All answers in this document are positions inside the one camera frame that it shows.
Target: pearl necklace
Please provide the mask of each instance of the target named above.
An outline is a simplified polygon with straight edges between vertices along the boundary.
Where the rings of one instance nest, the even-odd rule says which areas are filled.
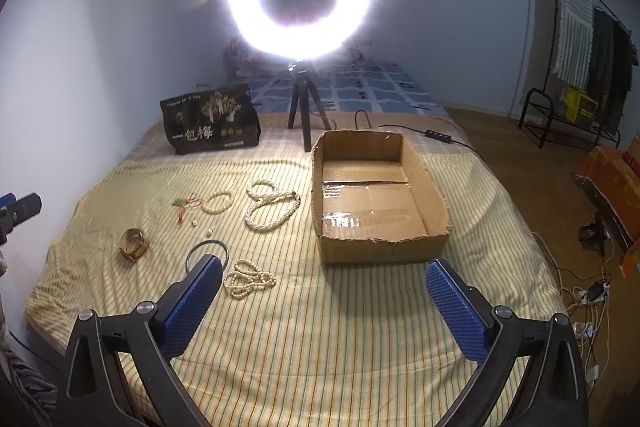
[[[234,299],[244,299],[253,290],[266,290],[276,285],[276,276],[263,272],[254,263],[238,259],[233,272],[226,274],[224,287]]]

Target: black bag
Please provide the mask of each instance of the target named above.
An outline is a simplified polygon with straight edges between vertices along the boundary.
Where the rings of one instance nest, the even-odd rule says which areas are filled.
[[[246,84],[176,96],[160,107],[176,154],[258,145],[260,121]]]

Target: blue checkered bedsheet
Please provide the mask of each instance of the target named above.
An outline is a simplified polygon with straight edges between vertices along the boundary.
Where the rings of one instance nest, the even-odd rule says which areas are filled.
[[[251,98],[258,113],[289,112],[293,80],[287,74],[249,78]],[[438,105],[400,66],[367,61],[359,68],[318,73],[316,86],[327,111],[401,112],[427,114],[450,120]],[[311,110],[316,110],[313,101]]]

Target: dark clothing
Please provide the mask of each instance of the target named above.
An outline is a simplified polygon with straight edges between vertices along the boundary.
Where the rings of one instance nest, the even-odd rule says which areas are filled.
[[[609,93],[613,70],[613,17],[593,11],[593,44],[587,94],[596,101]]]
[[[587,93],[600,105],[595,121],[615,134],[631,90],[634,47],[623,26],[602,10],[594,11],[593,50]]]

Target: cardboard box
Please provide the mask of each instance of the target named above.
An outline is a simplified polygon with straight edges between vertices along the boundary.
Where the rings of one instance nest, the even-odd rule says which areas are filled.
[[[401,134],[327,131],[313,151],[313,214],[323,263],[432,261],[447,205]]]

